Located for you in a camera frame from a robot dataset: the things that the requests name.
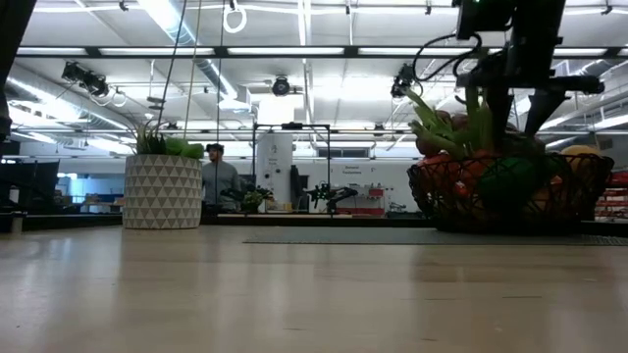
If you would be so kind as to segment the black background partition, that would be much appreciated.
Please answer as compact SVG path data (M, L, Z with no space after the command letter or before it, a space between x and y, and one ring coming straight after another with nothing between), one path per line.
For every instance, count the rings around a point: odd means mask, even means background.
M59 162L0 164L0 210L46 213L54 201Z

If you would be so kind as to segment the grey woven placemat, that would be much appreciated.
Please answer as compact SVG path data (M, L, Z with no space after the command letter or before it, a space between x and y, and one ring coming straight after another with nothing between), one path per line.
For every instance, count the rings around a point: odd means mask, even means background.
M607 235L506 235L438 231L432 228L277 227L244 240L252 244L333 245L567 245L626 246L628 238Z

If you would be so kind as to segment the white cylindrical pillar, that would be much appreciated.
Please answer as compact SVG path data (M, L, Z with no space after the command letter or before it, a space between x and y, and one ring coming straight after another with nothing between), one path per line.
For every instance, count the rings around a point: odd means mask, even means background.
M273 194L270 211L290 211L290 170L293 155L292 135L268 132L256 144L256 183Z

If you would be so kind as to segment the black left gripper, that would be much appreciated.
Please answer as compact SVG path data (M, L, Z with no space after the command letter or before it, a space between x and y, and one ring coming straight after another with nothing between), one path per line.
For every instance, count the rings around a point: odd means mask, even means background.
M502 148L514 98L508 88L557 89L536 90L529 96L531 107L524 129L528 136L534 136L565 101L564 91L604 91L596 76L556 76L551 69L554 49L562 43L558 33L564 6L565 0L515 0L507 43L480 59L471 72L457 77L458 86L486 88L496 150Z

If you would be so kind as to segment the green and white leek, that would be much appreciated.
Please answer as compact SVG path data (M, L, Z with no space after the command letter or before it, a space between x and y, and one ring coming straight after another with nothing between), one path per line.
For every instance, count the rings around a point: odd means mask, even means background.
M470 157L480 150L495 151L493 113L476 87L465 89L463 105L467 126L463 129L455 129L453 119L447 121L439 117L413 89L406 88L404 93L413 103L417 116L417 120L411 121L408 126L420 141L446 151L454 159Z

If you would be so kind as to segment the succulent in white patterned pot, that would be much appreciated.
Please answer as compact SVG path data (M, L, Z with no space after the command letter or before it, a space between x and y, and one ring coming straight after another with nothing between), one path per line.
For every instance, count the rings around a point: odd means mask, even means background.
M200 225L204 147L167 137L149 121L135 131L126 158L123 226L129 229L190 229Z

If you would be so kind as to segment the person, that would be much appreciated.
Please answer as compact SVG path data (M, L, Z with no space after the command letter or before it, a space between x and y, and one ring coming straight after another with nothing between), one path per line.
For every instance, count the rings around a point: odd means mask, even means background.
M234 212L237 202L224 191L241 191L236 168L223 160L224 146L219 143L207 144L205 148L209 162L201 169L203 202L215 212Z

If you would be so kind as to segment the red and yellow mango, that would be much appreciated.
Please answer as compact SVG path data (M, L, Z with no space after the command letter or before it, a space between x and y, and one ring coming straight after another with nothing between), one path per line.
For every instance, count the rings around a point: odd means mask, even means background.
M535 192L533 201L538 209L544 212L562 206L565 202L562 178L554 176L549 181L548 186L544 186Z

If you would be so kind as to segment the red storage rack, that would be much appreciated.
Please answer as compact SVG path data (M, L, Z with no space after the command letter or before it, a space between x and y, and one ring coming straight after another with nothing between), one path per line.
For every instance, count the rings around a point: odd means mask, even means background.
M605 192L597 202L595 219L628 222L628 171L612 174Z

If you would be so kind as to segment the small green background plant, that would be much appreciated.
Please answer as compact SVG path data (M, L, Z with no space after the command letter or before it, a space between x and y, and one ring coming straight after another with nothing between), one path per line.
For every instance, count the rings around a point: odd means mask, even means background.
M240 209L246 214L256 214L265 200L265 192L258 189L246 191L240 202Z

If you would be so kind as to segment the black background rig frame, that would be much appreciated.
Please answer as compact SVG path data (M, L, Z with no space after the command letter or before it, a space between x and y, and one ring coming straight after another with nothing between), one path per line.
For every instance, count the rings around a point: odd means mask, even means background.
M278 133L287 133L292 135L293 140L293 153L296 150L295 147L295 139L299 137L301 134L304 134L306 137L313 137L314 135L321 134L325 132L326 142L331 142L331 127L329 125L311 125L311 124L303 124L303 123L283 123L283 124L257 124L255 123L252 128L252 138L251 138L251 148L252 148L252 176L254 178L254 182L256 186L259 186L256 183L256 144L260 137L264 133L268 132L278 132ZM305 212L307 213L309 210L308 206L302 208L303 201L307 201L308 197L305 195L303 191L303 186L300 183L300 174L298 172L298 167L295 165L293 161L292 155L292 165L290 170L290 191L291 191L291 210L284 212Z

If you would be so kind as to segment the red and white shelf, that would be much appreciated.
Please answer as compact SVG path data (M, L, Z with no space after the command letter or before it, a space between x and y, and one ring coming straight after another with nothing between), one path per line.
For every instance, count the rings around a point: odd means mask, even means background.
M386 212L385 189L381 186L350 184L334 196L336 212L355 217L382 217Z

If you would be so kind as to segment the orange pumpkin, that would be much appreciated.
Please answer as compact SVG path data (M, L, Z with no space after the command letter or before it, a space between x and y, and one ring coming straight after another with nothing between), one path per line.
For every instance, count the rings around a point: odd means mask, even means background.
M418 164L419 181L426 192L467 199L477 193L481 176L493 163L493 156L484 150L463 159L441 153Z

